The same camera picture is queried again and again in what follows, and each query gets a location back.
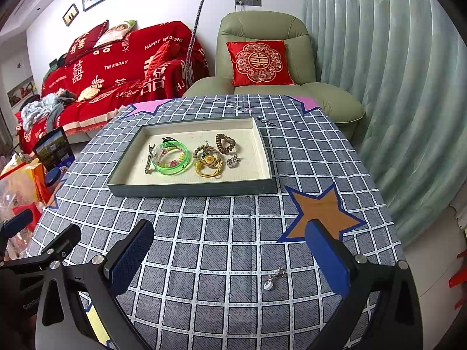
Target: red sofa cover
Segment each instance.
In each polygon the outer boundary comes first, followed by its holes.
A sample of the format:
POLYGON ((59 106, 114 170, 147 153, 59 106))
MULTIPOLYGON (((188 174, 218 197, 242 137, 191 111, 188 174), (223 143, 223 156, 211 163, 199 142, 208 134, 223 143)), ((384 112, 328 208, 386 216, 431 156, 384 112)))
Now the red sofa cover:
MULTIPOLYGON (((92 100, 66 106, 55 127, 63 126, 68 136, 88 132, 105 126, 122 106, 181 97, 187 90, 185 60, 190 39, 190 29, 180 21, 146 27, 130 32, 122 41, 96 48, 74 63, 52 72, 42 86, 42 97, 60 88, 77 96, 87 87, 101 90, 92 100), (146 78, 151 60, 167 41, 180 44, 178 55, 146 78)), ((205 54, 198 41, 195 41, 191 62, 193 80, 209 76, 205 54)), ((47 119, 36 122, 26 133, 20 114, 17 117, 20 147, 31 153, 39 138, 47 133, 47 119)))

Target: tablecloth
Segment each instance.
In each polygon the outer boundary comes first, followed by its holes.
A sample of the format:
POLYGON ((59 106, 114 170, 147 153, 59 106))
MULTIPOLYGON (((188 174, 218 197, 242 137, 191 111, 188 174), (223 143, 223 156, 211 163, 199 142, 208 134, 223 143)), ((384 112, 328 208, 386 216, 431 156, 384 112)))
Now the tablecloth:
MULTIPOLYGON (((156 112, 128 107, 95 136, 71 166, 56 205, 47 208, 29 254, 70 223, 81 242, 66 260, 106 253, 145 218, 154 242, 122 308, 156 349, 306 349, 340 301, 305 242, 277 243, 297 217, 285 186, 319 195, 335 183, 342 208, 366 221, 344 234, 353 254, 393 265, 403 259, 392 219, 356 151, 325 113, 288 96, 223 95, 170 100, 156 112), (278 193, 235 197, 121 198, 107 178, 141 125, 253 115, 278 193), (265 291, 267 275, 286 275, 265 291)), ((362 336, 372 294, 348 345, 362 336)), ((88 297, 83 294, 83 304, 88 297)))

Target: heart pendant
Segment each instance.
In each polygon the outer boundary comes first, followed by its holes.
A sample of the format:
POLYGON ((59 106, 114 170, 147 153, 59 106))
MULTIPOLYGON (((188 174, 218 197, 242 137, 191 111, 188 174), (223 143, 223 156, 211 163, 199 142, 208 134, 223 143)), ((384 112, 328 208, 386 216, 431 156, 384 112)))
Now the heart pendant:
POLYGON ((229 168, 237 167, 238 162, 239 162, 239 159, 237 157, 237 154, 235 154, 233 157, 231 157, 230 159, 227 160, 227 166, 229 168))

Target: gray tray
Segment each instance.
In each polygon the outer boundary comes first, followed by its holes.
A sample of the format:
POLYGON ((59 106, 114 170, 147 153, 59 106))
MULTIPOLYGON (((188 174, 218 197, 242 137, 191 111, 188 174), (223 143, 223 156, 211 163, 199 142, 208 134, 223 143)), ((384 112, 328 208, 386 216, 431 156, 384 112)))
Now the gray tray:
MULTIPOLYGON (((205 173, 213 170, 205 168, 205 173)), ((272 178, 266 148, 253 117, 221 117, 162 122, 144 125, 135 134, 113 169, 107 183, 117 197, 185 197, 233 196, 277 193, 272 178), (224 170, 216 178, 202 178, 193 167, 193 151, 205 145, 216 147, 216 135, 223 133, 235 139, 240 162, 228 168, 224 156, 224 170), (162 143, 170 136, 182 142, 190 152, 190 164, 176 175, 162 175, 151 167, 145 174, 149 145, 162 143)))

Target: green armchair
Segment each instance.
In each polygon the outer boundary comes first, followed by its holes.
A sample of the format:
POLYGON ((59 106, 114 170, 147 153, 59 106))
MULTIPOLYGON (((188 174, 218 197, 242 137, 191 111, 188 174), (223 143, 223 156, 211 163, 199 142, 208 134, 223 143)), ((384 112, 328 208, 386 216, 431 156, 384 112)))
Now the green armchair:
POLYGON ((216 76, 198 80, 184 97, 206 95, 291 95, 313 97, 350 139, 365 111, 350 93, 317 83, 310 35, 302 21, 289 14, 264 10, 230 13, 220 23, 216 76), (227 42, 285 41, 289 73, 295 85, 232 85, 233 68, 227 42))

